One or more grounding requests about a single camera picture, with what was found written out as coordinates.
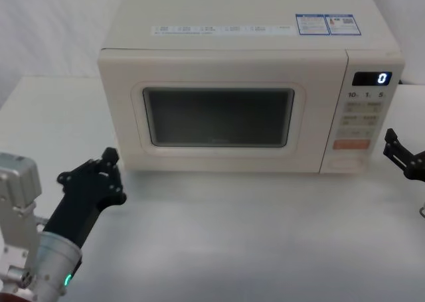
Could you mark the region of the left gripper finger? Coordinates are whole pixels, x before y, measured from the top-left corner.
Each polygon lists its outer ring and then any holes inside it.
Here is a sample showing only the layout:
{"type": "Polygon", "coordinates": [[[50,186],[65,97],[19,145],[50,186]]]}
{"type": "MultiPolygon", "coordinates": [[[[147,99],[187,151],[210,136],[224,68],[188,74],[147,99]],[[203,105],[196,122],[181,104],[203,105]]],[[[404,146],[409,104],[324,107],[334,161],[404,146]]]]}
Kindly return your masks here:
{"type": "Polygon", "coordinates": [[[119,159],[116,149],[106,148],[106,167],[110,180],[110,189],[112,190],[109,197],[110,204],[124,204],[127,200],[121,180],[121,173],[118,168],[119,159]]]}
{"type": "Polygon", "coordinates": [[[62,186],[69,183],[74,177],[83,182],[91,181],[95,177],[114,178],[115,173],[115,149],[107,147],[99,159],[89,159],[82,165],[71,171],[59,174],[56,181],[62,186]]]}

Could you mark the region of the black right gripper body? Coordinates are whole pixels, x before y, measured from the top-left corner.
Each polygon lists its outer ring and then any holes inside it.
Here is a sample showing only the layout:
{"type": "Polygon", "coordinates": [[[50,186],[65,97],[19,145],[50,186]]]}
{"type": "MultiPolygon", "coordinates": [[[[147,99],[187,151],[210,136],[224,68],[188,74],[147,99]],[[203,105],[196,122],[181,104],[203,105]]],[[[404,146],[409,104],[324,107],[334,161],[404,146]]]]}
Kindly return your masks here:
{"type": "Polygon", "coordinates": [[[407,179],[413,181],[425,181],[424,155],[425,151],[409,156],[403,172],[407,179]]]}

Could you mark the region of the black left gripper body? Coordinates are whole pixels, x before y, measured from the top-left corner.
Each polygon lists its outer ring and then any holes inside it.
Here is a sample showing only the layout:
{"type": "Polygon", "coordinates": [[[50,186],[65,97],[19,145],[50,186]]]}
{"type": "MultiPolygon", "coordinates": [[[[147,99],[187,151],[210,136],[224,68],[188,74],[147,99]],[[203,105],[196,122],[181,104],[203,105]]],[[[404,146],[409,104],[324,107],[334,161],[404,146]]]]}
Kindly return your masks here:
{"type": "Polygon", "coordinates": [[[61,236],[81,248],[103,210],[110,204],[110,180],[95,177],[83,182],[74,177],[65,186],[62,200],[49,218],[45,232],[61,236]]]}

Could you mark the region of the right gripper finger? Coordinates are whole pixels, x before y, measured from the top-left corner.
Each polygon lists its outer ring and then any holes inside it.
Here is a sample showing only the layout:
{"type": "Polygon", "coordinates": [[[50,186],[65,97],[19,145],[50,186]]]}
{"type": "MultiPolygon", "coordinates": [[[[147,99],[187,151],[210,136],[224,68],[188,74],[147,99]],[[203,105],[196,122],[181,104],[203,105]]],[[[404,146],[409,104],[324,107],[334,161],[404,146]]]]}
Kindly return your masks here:
{"type": "Polygon", "coordinates": [[[383,155],[401,169],[404,175],[413,175],[416,166],[415,155],[401,144],[393,128],[387,129],[384,140],[383,155]]]}

